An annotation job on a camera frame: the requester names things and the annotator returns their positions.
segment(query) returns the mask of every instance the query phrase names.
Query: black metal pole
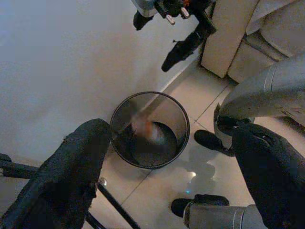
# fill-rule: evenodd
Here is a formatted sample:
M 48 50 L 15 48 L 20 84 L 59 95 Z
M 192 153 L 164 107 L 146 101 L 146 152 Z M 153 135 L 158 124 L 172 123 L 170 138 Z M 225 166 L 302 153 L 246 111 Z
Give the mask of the black metal pole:
M 125 211 L 125 209 L 116 201 L 116 199 L 102 184 L 98 183 L 97 188 L 133 229 L 141 229 L 134 219 L 127 213 L 127 211 Z
M 13 163 L 9 156 L 0 154 L 0 177 L 31 179 L 37 171 L 37 167 Z
M 86 217 L 86 221 L 94 229 L 106 229 L 102 224 L 100 224 L 100 222 L 93 215 L 91 215 L 90 212 L 88 212 L 88 215 Z

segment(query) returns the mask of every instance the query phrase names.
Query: black mesh trash can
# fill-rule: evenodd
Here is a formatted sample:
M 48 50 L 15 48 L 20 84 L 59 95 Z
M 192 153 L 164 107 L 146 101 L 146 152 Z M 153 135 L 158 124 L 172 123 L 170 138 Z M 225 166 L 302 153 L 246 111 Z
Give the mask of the black mesh trash can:
M 135 126 L 139 126 L 139 120 L 149 134 L 138 134 Z M 146 169 L 158 169 L 174 161 L 190 135 L 184 108 L 160 92 L 142 92 L 125 99 L 112 116 L 111 128 L 112 145 L 120 157 Z

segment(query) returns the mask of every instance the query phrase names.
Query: tile floor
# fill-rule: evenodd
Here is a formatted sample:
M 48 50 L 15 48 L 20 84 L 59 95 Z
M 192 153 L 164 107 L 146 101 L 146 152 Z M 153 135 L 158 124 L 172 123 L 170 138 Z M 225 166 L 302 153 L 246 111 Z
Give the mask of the tile floor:
M 107 189 L 143 229 L 184 229 L 182 219 L 170 211 L 175 198 L 193 198 L 201 193 L 226 196 L 233 206 L 247 206 L 254 202 L 236 159 L 202 147 L 193 138 L 198 129 L 214 131 L 214 108 L 235 86 L 230 79 L 219 79 L 199 68 L 173 90 L 171 96 L 189 115 L 191 135 L 181 156 L 164 168 L 149 171 L 133 167 L 110 148 L 101 177 L 107 179 Z M 304 129 L 298 124 L 285 118 L 257 118 L 256 123 L 286 137 L 305 156 Z M 123 219 L 114 223 L 113 219 L 120 221 L 120 217 L 109 218 L 107 209 L 111 207 L 99 198 L 94 200 L 91 209 L 97 219 L 108 228 L 129 228 Z M 105 211 L 98 210 L 101 203 L 105 204 Z

